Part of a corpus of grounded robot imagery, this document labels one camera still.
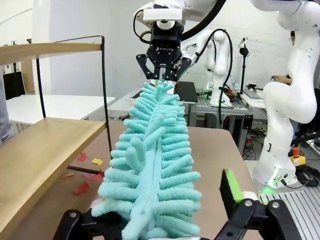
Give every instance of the metal workbench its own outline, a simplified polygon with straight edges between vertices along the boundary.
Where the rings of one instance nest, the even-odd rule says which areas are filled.
[[[244,161],[252,177],[257,161]],[[262,194],[259,184],[253,181],[258,199],[267,204],[281,199],[287,205],[303,240],[320,240],[320,187],[302,187],[292,190],[286,187],[275,190],[276,193]]]
[[[202,93],[208,91],[205,88],[196,88],[197,93]],[[189,111],[189,124],[191,127],[195,127],[197,123],[197,114],[211,114],[216,117],[215,124],[213,125],[214,128],[220,128],[219,126],[219,108],[216,106],[210,106],[210,100],[206,98],[205,95],[198,96],[198,103],[193,104],[190,106]],[[223,107],[221,108],[221,117],[222,121],[225,120],[227,116],[230,116],[230,125],[229,125],[229,131],[231,134],[233,134],[234,126],[235,126],[235,116],[242,116],[242,123],[241,123],[241,131],[238,141],[238,149],[239,152],[242,154],[245,144],[246,144],[246,138],[247,138],[247,129],[243,129],[244,122],[245,122],[245,116],[251,115],[251,110],[246,107],[246,105],[241,101],[237,101],[232,103],[232,107]]]

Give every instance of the bolt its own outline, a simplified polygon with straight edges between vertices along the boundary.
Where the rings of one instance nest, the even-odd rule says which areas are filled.
[[[71,212],[71,213],[70,213],[70,217],[71,217],[71,218],[75,218],[76,216],[77,216],[77,214],[76,214],[75,212]]]
[[[274,209],[278,209],[278,208],[280,207],[280,205],[279,205],[278,202],[274,202],[274,203],[272,203],[272,207],[273,207]]]
[[[252,201],[247,200],[247,201],[245,201],[244,205],[246,205],[247,207],[251,207],[252,206]]]

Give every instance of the person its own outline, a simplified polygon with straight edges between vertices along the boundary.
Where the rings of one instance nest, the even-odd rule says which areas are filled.
[[[295,31],[291,31],[290,37],[291,37],[291,43],[294,46],[295,45],[295,41],[296,41]],[[292,79],[289,76],[289,74],[287,74],[285,76],[284,75],[272,75],[271,79],[273,81],[275,81],[275,82],[279,82],[279,83],[283,83],[283,84],[287,84],[287,85],[291,85],[292,84]],[[293,127],[293,139],[295,139],[299,123],[297,121],[292,120],[292,119],[290,119],[290,122],[291,122],[291,125]]]
[[[7,110],[7,100],[5,92],[5,83],[3,75],[0,74],[0,145],[14,136],[14,130],[9,122],[9,115]]]

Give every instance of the wooden shelf board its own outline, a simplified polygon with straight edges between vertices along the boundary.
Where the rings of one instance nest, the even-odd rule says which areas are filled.
[[[45,118],[0,147],[0,239],[105,128],[104,122]]]
[[[19,63],[26,59],[47,58],[57,55],[101,51],[97,43],[32,43],[0,47],[0,66]]]

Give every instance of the yellow paper scrap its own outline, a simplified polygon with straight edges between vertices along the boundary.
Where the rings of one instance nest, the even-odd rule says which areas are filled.
[[[91,161],[93,164],[98,164],[99,166],[104,162],[99,158],[95,158]]]

